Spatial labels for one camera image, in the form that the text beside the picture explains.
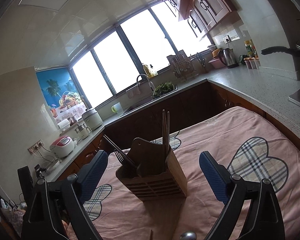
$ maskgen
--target ceiling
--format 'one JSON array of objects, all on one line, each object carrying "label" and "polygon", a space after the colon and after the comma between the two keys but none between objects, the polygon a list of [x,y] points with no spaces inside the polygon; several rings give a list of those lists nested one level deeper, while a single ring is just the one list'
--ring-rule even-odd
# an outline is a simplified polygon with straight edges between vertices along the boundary
[{"label": "ceiling", "polygon": [[0,19],[0,74],[69,64],[118,20],[155,0],[68,0],[59,11],[20,1]]}]

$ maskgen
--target poster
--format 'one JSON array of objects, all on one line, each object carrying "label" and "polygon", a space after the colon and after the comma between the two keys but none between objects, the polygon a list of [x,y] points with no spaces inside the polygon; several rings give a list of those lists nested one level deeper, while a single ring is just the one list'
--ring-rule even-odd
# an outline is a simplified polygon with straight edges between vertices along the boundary
[{"label": "poster", "polygon": [[67,67],[36,72],[44,98],[56,122],[85,112],[86,106],[80,97]]}]

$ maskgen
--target faucet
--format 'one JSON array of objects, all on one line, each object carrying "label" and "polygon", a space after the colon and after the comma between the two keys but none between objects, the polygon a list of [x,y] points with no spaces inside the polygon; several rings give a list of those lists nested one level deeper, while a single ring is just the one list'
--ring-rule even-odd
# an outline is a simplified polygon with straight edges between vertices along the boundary
[{"label": "faucet", "polygon": [[139,86],[139,82],[138,82],[138,78],[140,76],[145,76],[149,82],[149,87],[151,88],[152,92],[155,90],[154,84],[150,81],[150,79],[148,78],[148,76],[146,74],[140,74],[137,76],[137,86]]}]

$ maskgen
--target spoon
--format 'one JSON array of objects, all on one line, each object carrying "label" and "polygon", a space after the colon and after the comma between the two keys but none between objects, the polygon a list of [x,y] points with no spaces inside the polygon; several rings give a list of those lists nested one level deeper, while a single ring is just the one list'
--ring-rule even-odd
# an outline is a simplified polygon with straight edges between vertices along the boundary
[{"label": "spoon", "polygon": [[196,240],[197,239],[197,234],[192,231],[186,231],[181,234],[180,240]]}]

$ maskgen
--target blue gripper pad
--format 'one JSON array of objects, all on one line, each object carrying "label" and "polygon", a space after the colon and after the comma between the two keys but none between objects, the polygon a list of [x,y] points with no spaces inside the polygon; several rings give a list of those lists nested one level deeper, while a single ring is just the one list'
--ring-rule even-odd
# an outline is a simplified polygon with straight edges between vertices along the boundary
[{"label": "blue gripper pad", "polygon": [[227,185],[231,183],[230,173],[208,151],[200,154],[199,165],[217,200],[226,205],[229,201]]},{"label": "blue gripper pad", "polygon": [[81,192],[77,197],[82,205],[92,197],[107,165],[108,154],[100,150],[90,163],[85,164],[79,170],[77,183],[81,185]]}]

